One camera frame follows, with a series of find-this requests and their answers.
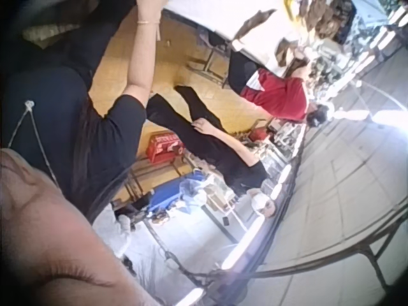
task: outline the hand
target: hand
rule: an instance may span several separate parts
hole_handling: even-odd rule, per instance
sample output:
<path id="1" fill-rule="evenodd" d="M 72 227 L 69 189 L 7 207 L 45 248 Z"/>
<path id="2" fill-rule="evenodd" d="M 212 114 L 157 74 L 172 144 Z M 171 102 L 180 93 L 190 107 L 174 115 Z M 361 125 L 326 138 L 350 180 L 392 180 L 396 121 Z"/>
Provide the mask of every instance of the hand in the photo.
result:
<path id="1" fill-rule="evenodd" d="M 205 135 L 214 135 L 217 131 L 217 128 L 204 118 L 195 120 L 191 125 L 194 126 L 196 131 L 199 131 L 201 134 Z"/>
<path id="2" fill-rule="evenodd" d="M 142 21 L 156 22 L 160 19 L 161 10 L 168 0 L 136 0 L 138 17 Z"/>

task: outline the red basket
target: red basket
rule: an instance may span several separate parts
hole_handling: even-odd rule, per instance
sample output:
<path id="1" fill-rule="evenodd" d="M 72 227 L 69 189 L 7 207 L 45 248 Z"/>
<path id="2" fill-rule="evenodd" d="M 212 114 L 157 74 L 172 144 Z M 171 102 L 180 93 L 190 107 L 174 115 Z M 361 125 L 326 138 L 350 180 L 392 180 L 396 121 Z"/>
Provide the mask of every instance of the red basket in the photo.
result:
<path id="1" fill-rule="evenodd" d="M 150 137 L 146 155 L 152 164 L 164 163 L 181 155 L 183 147 L 183 143 L 175 133 L 158 133 Z"/>

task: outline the table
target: table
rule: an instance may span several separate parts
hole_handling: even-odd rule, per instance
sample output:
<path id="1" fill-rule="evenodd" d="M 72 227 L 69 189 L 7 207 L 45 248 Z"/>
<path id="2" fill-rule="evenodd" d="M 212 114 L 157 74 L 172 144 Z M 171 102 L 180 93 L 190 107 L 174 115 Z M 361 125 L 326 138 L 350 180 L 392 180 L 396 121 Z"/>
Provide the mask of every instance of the table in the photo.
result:
<path id="1" fill-rule="evenodd" d="M 275 51 L 283 38 L 300 39 L 301 30 L 290 21 L 283 0 L 169 0 L 165 9 L 191 20 L 227 40 L 232 40 L 243 23 L 259 10 L 277 11 L 241 41 L 243 53 L 270 71 L 282 76 L 286 67 L 279 67 Z"/>

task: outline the metal frame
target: metal frame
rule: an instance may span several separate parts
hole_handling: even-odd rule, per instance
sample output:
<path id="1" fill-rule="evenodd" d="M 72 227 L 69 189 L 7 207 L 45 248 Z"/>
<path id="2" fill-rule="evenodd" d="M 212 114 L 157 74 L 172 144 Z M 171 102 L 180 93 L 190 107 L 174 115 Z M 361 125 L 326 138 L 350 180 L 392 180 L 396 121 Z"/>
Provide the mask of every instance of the metal frame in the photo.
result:
<path id="1" fill-rule="evenodd" d="M 221 55 L 223 57 L 226 56 L 222 50 L 219 50 L 217 48 L 212 48 L 210 55 L 207 57 L 206 60 L 197 59 L 195 57 L 189 57 L 189 62 L 203 65 L 202 69 L 194 68 L 190 65 L 190 63 L 188 63 L 186 67 L 188 70 L 194 73 L 197 73 L 203 78 L 206 78 L 207 80 L 210 80 L 211 82 L 220 85 L 221 88 L 225 88 L 228 84 L 228 72 L 224 76 L 222 76 L 211 70 L 211 66 L 213 64 L 215 54 Z"/>

